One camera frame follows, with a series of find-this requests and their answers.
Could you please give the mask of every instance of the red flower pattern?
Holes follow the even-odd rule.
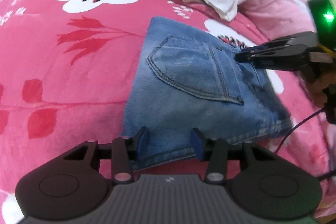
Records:
[[[1,97],[3,95],[3,90],[4,90],[3,85],[0,84],[0,101],[1,101]]]
[[[322,157],[318,144],[313,144],[309,151],[310,163],[315,164]]]
[[[30,114],[28,120],[28,137],[44,138],[53,133],[56,126],[57,109],[39,109]]]
[[[27,103],[42,102],[43,86],[39,79],[26,80],[22,89],[22,98]]]
[[[97,52],[99,49],[101,49],[108,41],[111,41],[116,38],[125,37],[127,35],[134,35],[138,36],[135,33],[130,33],[127,31],[123,31],[116,28],[110,28],[106,27],[101,24],[99,20],[93,19],[93,18],[87,18],[85,16],[82,16],[80,19],[71,19],[71,22],[68,23],[68,25],[83,28],[80,30],[76,30],[67,34],[59,34],[58,35],[58,44],[64,43],[64,42],[73,42],[76,41],[77,43],[70,46],[64,53],[76,51],[76,50],[82,50],[80,53],[76,54],[74,58],[71,60],[71,65],[73,65],[76,61],[78,61],[80,58],[91,54],[93,52]],[[102,31],[93,31],[90,30],[92,28],[96,29],[104,29]],[[94,35],[102,34],[102,33],[108,33],[110,35],[110,38],[91,38]]]
[[[8,124],[9,111],[0,110],[0,135],[4,133],[5,127]]]

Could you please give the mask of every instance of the denim fabric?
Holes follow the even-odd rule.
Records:
[[[194,127],[234,144],[292,127],[266,72],[236,63],[239,51],[194,27],[152,18],[124,114],[123,135],[142,126],[150,132],[135,170],[194,156]]]

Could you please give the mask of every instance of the screw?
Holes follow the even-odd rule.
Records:
[[[224,176],[220,173],[210,173],[207,175],[207,178],[210,181],[221,181],[224,179]]]
[[[131,178],[131,175],[128,173],[117,173],[114,178],[117,181],[128,181]]]

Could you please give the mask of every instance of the yellow strap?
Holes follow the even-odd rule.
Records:
[[[322,44],[318,43],[318,47],[323,49],[324,52],[331,55],[332,58],[336,58],[336,52],[333,52],[332,50],[328,49],[326,46],[323,46]]]

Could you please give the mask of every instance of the back pocket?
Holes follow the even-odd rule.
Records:
[[[202,99],[243,104],[234,60],[208,43],[169,36],[147,62],[159,79],[179,90]]]

